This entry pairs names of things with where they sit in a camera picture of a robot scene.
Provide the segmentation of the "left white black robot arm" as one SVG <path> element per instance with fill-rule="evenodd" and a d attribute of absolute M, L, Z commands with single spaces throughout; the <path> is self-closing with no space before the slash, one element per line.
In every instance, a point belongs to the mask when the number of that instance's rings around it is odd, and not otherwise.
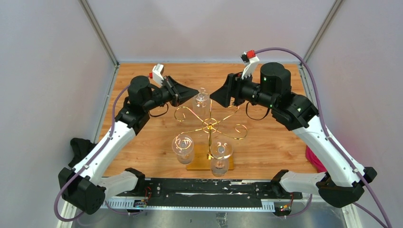
<path fill-rule="evenodd" d="M 198 90 L 164 76 L 159 86 L 146 76 L 134 77 L 123 89 L 128 93 L 123 108 L 115 113 L 107 134 L 93 147 L 91 142 L 77 139 L 77 150 L 86 149 L 87 155 L 72 168 L 63 168 L 58 174 L 60 192 L 54 202 L 54 213 L 61 221 L 68 221 L 58 212 L 60 199 L 72 204 L 84 214 L 94 214 L 104 201 L 128 191 L 134 196 L 145 192 L 144 174 L 127 168 L 121 174 L 103 177 L 118 153 L 134 139 L 149 121 L 150 111 L 157 107 L 178 107 L 198 94 Z"/>

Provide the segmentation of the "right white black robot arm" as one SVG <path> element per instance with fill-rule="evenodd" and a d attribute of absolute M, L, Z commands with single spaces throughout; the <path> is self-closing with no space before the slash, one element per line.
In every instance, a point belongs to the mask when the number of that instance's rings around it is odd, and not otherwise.
<path fill-rule="evenodd" d="M 210 98 L 223 107 L 247 103 L 267 108 L 322 162 L 326 171 L 321 173 L 279 171 L 271 181 L 272 194 L 277 198 L 301 192 L 318 195 L 328 204 L 342 208 L 358 201 L 365 184 L 377 176 L 374 168 L 364 167 L 347 153 L 340 153 L 342 147 L 325 135 L 317 108 L 307 97 L 292 92 L 291 73 L 280 63 L 264 64 L 259 83 L 251 77 L 242 78 L 240 73 L 229 74 Z"/>

